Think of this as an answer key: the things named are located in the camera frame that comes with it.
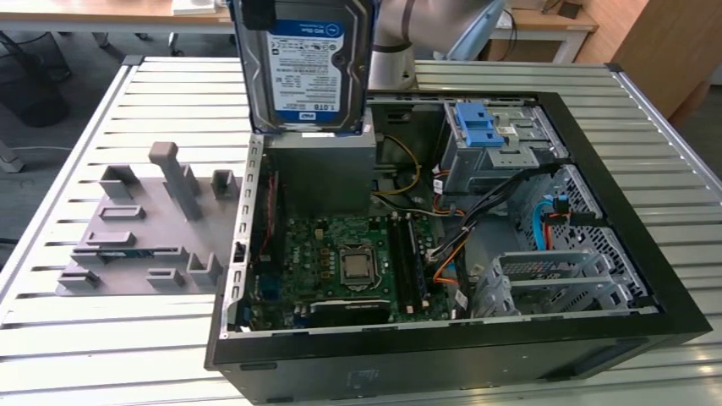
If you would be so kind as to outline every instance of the wd blue hard drive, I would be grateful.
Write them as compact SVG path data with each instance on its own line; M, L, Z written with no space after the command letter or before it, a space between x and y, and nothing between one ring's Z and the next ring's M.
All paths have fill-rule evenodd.
M361 131L373 0L232 0L257 133Z

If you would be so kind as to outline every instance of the orange wire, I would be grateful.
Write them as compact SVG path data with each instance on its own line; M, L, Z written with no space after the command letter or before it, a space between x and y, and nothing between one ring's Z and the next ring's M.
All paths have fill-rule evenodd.
M564 213L549 214L549 218L559 217L559 216L568 216L568 214L564 214ZM545 243L545 249L551 250L551 225L548 224L543 225L543 242Z
M543 241L545 243L545 249L551 250L551 226L548 224L543 225Z
M445 278L445 277L439 277L439 275L441 274L441 272L445 269L445 267L447 267L448 263L451 262L451 260L453 260L453 257L456 256L456 254L461 250L463 245L465 244L465 241L468 239L469 239L469 237L467 235L465 239L463 239L463 241L459 244L459 246L456 247L456 249L451 252L451 255L448 256L448 258L443 261L441 266L439 266L439 269L436 270L436 273L433 274L433 278L432 278L433 283L439 283L439 282L441 282L441 283L457 283L457 281L455 279Z
M449 210L441 210L441 209L439 208L437 204L436 204L436 203L439 203L440 197L441 197L441 195L435 195L435 196L433 196L433 201L432 201L432 203L431 203L431 206L432 206L432 208L433 208L433 213L448 214ZM457 210L457 209L456 209L456 214L457 214L459 216L465 216L465 213L463 212L463 210Z

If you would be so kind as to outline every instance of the blue drive bay latch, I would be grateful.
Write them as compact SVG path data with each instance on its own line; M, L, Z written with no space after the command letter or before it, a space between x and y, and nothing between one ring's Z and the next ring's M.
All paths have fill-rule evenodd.
M481 103L456 103L456 120L467 146L503 146L505 141L496 134L493 116Z

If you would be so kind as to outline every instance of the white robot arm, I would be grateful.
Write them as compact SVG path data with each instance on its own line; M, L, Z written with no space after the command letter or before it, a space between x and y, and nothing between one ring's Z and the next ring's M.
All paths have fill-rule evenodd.
M412 46L472 60L492 34L504 0L383 0L375 22L368 88L404 89L413 82Z

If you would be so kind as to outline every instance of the hard drive label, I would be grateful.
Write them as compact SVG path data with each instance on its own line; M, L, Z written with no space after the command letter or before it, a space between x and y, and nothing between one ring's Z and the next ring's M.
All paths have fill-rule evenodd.
M332 121L341 88L332 58L343 47L343 24L280 19L265 35L273 109L288 121Z

